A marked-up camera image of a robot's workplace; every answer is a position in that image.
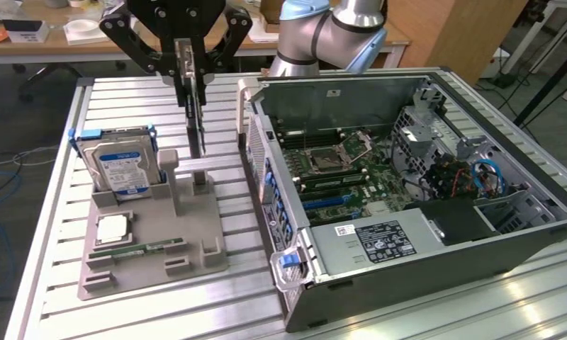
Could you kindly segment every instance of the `robotic arm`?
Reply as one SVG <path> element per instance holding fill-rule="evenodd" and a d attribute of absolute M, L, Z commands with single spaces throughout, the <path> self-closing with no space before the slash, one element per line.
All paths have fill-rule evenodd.
<path fill-rule="evenodd" d="M 319 74 L 318 60 L 362 73 L 380 52 L 387 31 L 387 0 L 286 0 L 278 57 L 271 77 Z"/>
<path fill-rule="evenodd" d="M 204 37 L 220 13 L 228 30 L 207 52 Z M 131 15 L 160 39 L 161 51 L 151 48 L 131 29 Z M 214 80 L 215 68 L 231 62 L 251 26 L 248 12 L 226 0 L 125 0 L 101 20 L 101 31 L 141 69 L 157 72 L 175 87 L 176 101 L 185 108 L 192 158 L 201 157 L 205 85 Z M 197 185 L 205 183 L 203 173 L 193 174 L 193 178 Z"/>

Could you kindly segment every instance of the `wooden cabinet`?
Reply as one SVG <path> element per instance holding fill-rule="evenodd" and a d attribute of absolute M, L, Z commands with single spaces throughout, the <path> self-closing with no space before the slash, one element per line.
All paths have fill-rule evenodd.
<path fill-rule="evenodd" d="M 447 66 L 479 76 L 527 0 L 388 0 L 388 21 L 408 36 L 400 67 Z"/>

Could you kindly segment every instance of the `desk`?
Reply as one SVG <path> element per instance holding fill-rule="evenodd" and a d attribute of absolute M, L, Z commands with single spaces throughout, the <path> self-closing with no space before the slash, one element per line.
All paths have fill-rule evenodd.
<path fill-rule="evenodd" d="M 242 0 L 235 0 L 239 4 L 244 4 Z M 258 17 L 258 8 L 244 4 L 251 15 Z M 52 9 L 45 7 L 43 0 L 27 0 L 21 8 L 31 18 L 43 19 L 51 25 L 67 23 L 67 16 L 81 13 L 79 8 Z M 410 44 L 407 36 L 388 23 L 387 41 L 382 52 L 390 53 L 384 63 L 386 67 L 396 67 L 403 55 L 404 47 Z M 227 22 L 222 16 L 205 36 L 205 48 L 212 49 L 220 41 L 222 34 L 226 32 Z M 153 48 L 159 48 L 159 40 L 145 27 L 141 28 L 141 37 L 145 43 Z M 255 43 L 246 38 L 240 49 L 236 53 L 238 57 L 276 55 L 276 43 Z M 27 64 L 27 63 L 51 63 L 51 62 L 97 62 L 108 60 L 128 60 L 128 56 L 120 51 L 112 42 L 99 42 L 88 45 L 68 46 L 65 33 L 61 28 L 51 30 L 48 40 L 44 44 L 28 43 L 15 44 L 11 41 L 0 42 L 0 64 Z"/>
<path fill-rule="evenodd" d="M 562 166 L 457 75 L 436 69 L 407 71 L 438 72 L 567 190 Z M 81 80 L 5 338 L 539 339 L 567 334 L 567 240 L 545 248 L 505 275 L 310 331 L 284 333 L 284 316 L 235 140 L 236 83 L 242 77 L 259 76 L 218 74 L 205 89 L 208 104 L 203 112 L 210 157 L 204 159 L 189 159 L 184 110 L 176 105 L 173 89 L 160 78 Z M 450 101 L 446 108 L 446 117 L 461 132 L 469 137 L 478 134 L 471 119 Z M 215 179 L 231 266 L 212 275 L 81 301 L 76 284 L 92 180 L 69 146 L 67 131 L 148 123 L 156 125 L 160 148 L 179 152 L 176 176 L 188 176 L 192 169 L 205 169 Z"/>

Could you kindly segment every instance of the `hard drive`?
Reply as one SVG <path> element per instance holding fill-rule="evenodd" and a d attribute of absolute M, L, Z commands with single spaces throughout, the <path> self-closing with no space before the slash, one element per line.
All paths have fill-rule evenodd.
<path fill-rule="evenodd" d="M 163 181 L 152 125 L 83 130 L 79 136 L 72 129 L 69 143 L 84 160 L 96 191 L 113 191 L 117 200 L 145 197 L 149 186 Z"/>

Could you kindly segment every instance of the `white label sticker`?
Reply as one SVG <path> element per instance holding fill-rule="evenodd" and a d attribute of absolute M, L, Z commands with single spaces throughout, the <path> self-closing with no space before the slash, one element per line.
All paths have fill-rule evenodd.
<path fill-rule="evenodd" d="M 147 191 L 149 187 L 148 175 L 139 168 L 140 152 L 104 154 L 100 156 L 105 180 L 116 193 L 128 195 Z"/>
<path fill-rule="evenodd" d="M 336 235 L 346 236 L 355 233 L 354 225 L 342 225 L 340 227 L 335 227 Z"/>

